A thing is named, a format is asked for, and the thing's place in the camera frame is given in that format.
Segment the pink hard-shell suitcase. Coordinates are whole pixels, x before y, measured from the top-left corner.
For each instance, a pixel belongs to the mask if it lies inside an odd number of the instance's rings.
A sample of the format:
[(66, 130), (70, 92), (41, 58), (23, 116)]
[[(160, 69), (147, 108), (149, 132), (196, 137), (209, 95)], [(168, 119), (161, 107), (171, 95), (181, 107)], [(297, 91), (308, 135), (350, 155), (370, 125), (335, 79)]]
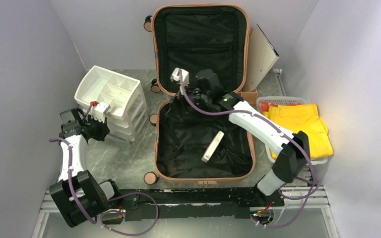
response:
[(156, 127), (155, 170), (146, 184), (217, 183), (246, 178), (255, 168), (252, 135), (228, 119), (242, 101), (250, 25), (240, 7), (171, 5), (150, 23), (157, 79), (169, 96), (150, 121)]

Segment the white plastic drawer organizer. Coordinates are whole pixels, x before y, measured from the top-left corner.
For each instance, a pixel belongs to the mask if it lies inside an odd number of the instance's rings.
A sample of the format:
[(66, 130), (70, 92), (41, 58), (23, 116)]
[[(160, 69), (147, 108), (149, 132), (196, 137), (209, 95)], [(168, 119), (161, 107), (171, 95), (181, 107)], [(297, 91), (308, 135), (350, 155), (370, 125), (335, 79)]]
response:
[(120, 141), (135, 141), (148, 116), (141, 82), (97, 65), (83, 77), (74, 99), (84, 112), (92, 101), (109, 104), (109, 136)]

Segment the white book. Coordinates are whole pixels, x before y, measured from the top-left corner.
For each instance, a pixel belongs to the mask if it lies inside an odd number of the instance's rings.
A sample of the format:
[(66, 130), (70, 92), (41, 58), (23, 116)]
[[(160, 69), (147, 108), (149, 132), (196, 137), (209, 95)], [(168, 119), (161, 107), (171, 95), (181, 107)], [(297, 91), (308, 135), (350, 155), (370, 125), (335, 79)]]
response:
[(207, 163), (211, 157), (213, 156), (216, 148), (218, 147), (218, 145), (220, 144), (222, 138), (224, 136), (224, 132), (222, 131), (219, 131), (215, 137), (212, 139), (212, 141), (210, 142), (209, 146), (207, 147), (205, 153), (203, 154), (201, 160), (205, 163)]

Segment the red garment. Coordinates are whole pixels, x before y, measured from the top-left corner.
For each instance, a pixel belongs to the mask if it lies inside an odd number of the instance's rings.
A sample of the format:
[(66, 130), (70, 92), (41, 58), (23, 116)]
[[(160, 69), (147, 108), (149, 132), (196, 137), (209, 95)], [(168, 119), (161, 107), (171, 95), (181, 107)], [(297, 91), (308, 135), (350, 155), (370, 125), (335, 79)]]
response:
[[(298, 106), (298, 105), (301, 105), (301, 104), (300, 103), (294, 103), (294, 104), (287, 104), (284, 106)], [(268, 112), (270, 107), (278, 107), (278, 106), (282, 106), (282, 105), (274, 104), (271, 102), (262, 102), (262, 101), (259, 102), (259, 108), (260, 108), (261, 112)]]

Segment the white plastic mesh basket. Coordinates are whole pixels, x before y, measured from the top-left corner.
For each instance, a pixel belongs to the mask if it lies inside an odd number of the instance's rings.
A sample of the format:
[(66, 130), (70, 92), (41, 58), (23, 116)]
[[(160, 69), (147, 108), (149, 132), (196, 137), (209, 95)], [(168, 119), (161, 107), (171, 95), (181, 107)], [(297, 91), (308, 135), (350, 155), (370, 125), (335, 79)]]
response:
[[(268, 112), (261, 112), (259, 102), (271, 102), (282, 105), (270, 107)], [(300, 103), (298, 106), (284, 106)], [(294, 133), (304, 132), (309, 139), (310, 158), (313, 165), (324, 164), (334, 154), (329, 139), (329, 130), (319, 115), (317, 104), (308, 103), (303, 98), (288, 96), (259, 97), (256, 101), (259, 111), (277, 125)]]

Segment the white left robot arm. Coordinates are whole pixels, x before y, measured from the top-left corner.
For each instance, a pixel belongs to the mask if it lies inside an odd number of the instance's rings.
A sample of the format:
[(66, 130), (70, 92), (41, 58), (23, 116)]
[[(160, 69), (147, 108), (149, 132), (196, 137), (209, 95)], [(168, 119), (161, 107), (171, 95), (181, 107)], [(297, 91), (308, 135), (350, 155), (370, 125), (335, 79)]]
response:
[(64, 111), (60, 116), (61, 132), (49, 141), (60, 145), (63, 163), (49, 193), (67, 225), (73, 228), (85, 221), (95, 222), (96, 216), (117, 208), (122, 194), (112, 179), (98, 183), (85, 166), (88, 141), (104, 141), (109, 133), (106, 123), (93, 120), (79, 108)]

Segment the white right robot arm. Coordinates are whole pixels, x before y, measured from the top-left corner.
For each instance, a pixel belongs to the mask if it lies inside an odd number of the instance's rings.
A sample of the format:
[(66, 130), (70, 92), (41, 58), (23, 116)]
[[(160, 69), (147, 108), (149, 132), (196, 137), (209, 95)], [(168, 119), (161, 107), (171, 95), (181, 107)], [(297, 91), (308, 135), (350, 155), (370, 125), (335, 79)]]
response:
[(234, 92), (222, 89), (214, 97), (210, 90), (217, 85), (218, 77), (211, 70), (202, 71), (208, 81), (208, 90), (189, 88), (189, 72), (175, 68), (171, 80), (179, 85), (179, 95), (197, 112), (207, 116), (227, 116), (229, 122), (245, 129), (262, 141), (278, 158), (270, 171), (256, 184), (253, 200), (264, 206), (272, 199), (272, 193), (291, 183), (305, 165), (311, 165), (308, 135), (303, 131), (293, 132), (274, 123), (256, 111), (246, 100)]

